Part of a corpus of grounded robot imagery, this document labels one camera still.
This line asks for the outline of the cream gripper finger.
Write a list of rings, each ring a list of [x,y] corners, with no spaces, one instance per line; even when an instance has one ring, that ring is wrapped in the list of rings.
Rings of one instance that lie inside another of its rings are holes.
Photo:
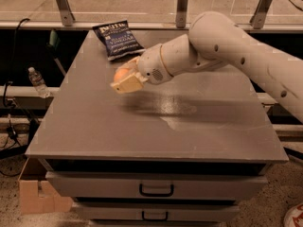
[[[144,87],[144,83],[147,81],[138,72],[129,72],[128,76],[119,82],[112,82],[111,87],[118,94],[127,94],[141,90]]]
[[[123,63],[121,66],[119,66],[117,68],[117,71],[119,71],[119,70],[127,70],[127,71],[138,70],[139,59],[140,59],[139,56],[132,58],[131,60],[129,60],[129,61]]]

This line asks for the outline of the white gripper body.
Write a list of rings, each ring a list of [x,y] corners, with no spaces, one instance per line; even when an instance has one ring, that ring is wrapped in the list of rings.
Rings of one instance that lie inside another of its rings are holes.
[[[161,44],[147,49],[138,61],[138,69],[148,83],[159,85],[172,80],[172,75],[166,69],[161,59]]]

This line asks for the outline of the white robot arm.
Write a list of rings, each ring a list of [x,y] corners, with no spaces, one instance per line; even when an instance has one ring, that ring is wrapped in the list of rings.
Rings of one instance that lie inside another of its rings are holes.
[[[111,87],[119,94],[158,85],[184,73],[230,64],[243,72],[296,119],[303,122],[303,60],[264,44],[225,15],[198,15],[189,31],[147,49],[116,69]]]

